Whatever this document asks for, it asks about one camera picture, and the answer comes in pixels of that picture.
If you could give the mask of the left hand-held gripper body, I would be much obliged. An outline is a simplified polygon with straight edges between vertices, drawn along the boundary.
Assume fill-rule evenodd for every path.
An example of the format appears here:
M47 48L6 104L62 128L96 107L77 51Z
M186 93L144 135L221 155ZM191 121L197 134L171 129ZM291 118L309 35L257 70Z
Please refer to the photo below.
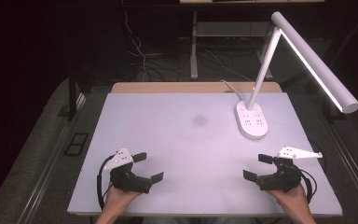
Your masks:
M132 172L134 164L132 156L129 150L123 147L107 159L103 170L110 172L110 181L116 189L148 193L152 187L152 180L137 176Z

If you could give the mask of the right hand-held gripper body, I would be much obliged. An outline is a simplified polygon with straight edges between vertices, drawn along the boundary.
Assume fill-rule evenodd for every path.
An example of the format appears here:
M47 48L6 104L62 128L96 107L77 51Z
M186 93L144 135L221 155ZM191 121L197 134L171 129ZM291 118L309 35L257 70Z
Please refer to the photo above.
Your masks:
M294 164L294 160L320 159L322 153L310 152L295 147L283 147L274 158L272 164L277 171L272 175L257 177L256 184L261 190L282 190L288 192L298 186L301 181L301 171Z

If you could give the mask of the person's left hand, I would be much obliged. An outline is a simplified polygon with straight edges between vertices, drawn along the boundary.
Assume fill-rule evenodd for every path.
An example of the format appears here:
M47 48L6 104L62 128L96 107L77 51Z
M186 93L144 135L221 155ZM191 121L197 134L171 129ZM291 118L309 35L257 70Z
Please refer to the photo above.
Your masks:
M140 196L139 192L125 192L115 187L110 187L107 191L107 196L103 210L108 215L120 216L131 204L131 202Z

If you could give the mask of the person's right hand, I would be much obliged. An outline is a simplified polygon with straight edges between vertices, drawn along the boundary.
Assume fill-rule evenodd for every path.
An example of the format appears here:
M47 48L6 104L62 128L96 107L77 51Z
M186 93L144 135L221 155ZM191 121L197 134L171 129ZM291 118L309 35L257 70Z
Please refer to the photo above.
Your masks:
M276 199L277 203L289 217L303 217L310 214L309 203L301 184L288 192L276 189L268 190L268 194Z

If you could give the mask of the white desk lamp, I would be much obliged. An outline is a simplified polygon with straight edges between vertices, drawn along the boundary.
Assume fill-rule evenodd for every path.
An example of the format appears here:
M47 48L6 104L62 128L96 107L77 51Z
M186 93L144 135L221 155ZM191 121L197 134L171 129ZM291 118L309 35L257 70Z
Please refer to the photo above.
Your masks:
M276 11L271 15L271 20L274 28L250 98L240 101L235 107L235 115L241 134L247 139L258 140L262 139L269 131L266 117L261 106L256 102L256 98L261 90L275 49L282 36L337 109L343 114L357 111L358 100L315 53L283 14Z

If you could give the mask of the wooden table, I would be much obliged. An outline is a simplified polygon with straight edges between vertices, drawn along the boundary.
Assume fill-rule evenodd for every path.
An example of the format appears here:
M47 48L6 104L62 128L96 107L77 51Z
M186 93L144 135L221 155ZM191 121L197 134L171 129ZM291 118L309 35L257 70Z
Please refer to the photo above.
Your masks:
M258 160L284 146L310 150L308 137L288 95L275 83L258 94L269 130L260 140L239 131L234 109L240 98L222 82L117 83L103 105L68 212L97 215L97 175L102 162L122 147L144 152L136 175L163 173L127 216L277 217L282 209L266 192L243 178L275 167Z

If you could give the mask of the grey metal stand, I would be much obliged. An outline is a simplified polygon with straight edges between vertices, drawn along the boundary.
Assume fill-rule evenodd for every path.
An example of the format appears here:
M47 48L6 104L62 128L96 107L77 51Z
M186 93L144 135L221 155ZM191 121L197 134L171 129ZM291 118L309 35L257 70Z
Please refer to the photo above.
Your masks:
M193 12L190 79L199 79L197 40L199 37L265 37L269 36L268 21L201 21L198 12Z

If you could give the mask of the black rectangular frame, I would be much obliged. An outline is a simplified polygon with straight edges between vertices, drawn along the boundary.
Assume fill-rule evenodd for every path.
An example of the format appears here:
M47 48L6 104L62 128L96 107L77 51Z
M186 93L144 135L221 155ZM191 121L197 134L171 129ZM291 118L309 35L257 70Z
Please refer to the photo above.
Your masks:
M87 143L88 136L88 133L74 133L63 155L70 157L80 156Z

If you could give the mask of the black metal post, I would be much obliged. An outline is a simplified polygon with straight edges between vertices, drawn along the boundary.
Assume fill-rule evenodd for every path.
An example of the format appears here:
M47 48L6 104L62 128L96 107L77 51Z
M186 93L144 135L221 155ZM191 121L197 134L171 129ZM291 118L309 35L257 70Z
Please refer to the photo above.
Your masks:
M71 121L76 114L76 76L74 70L71 69L68 76L69 86L69 115L68 120Z

